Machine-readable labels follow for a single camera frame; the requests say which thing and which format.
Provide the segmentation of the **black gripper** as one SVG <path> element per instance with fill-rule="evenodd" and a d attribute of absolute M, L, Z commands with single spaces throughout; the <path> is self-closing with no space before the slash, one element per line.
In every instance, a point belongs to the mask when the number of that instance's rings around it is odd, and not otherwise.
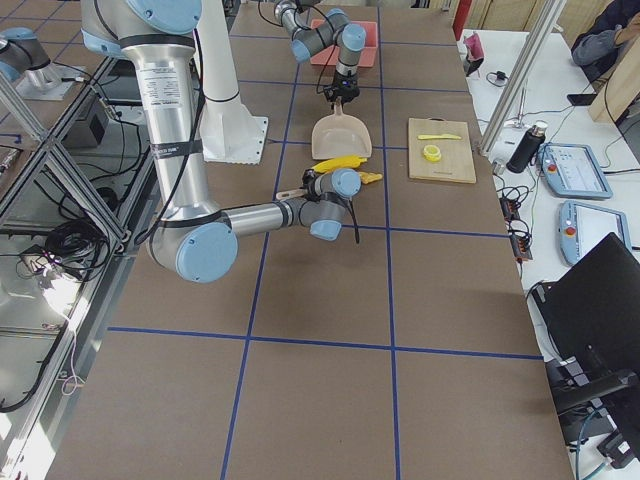
<path fill-rule="evenodd" d="M 319 198 L 322 193 L 323 174 L 314 169 L 307 169 L 302 176 L 302 190 L 304 198 Z"/>
<path fill-rule="evenodd" d="M 332 83 L 323 88 L 323 94 L 328 102 L 349 103 L 359 96 L 358 76 L 335 73 Z"/>

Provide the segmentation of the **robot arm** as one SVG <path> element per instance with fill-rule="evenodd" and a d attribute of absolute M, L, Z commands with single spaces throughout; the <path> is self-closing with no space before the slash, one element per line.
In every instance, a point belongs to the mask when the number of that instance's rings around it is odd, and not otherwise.
<path fill-rule="evenodd" d="M 86 47 L 133 63 L 163 208 L 142 235 L 151 257 L 207 283 L 232 267 L 242 236 L 302 225 L 332 241 L 361 179 L 350 168 L 307 173 L 299 192 L 224 209 L 211 197 L 209 161 L 257 163 L 268 121 L 243 104 L 218 1 L 85 1 Z"/>
<path fill-rule="evenodd" d="M 357 70 L 366 43 L 366 31 L 339 8 L 327 12 L 322 23 L 311 27 L 303 20 L 302 13 L 316 4 L 317 1 L 310 5 L 299 1 L 277 1 L 274 18 L 290 36 L 291 50 L 298 63 L 308 62 L 327 48 L 337 48 L 338 59 L 332 83 L 322 91 L 331 103 L 351 102 L 360 94 Z"/>

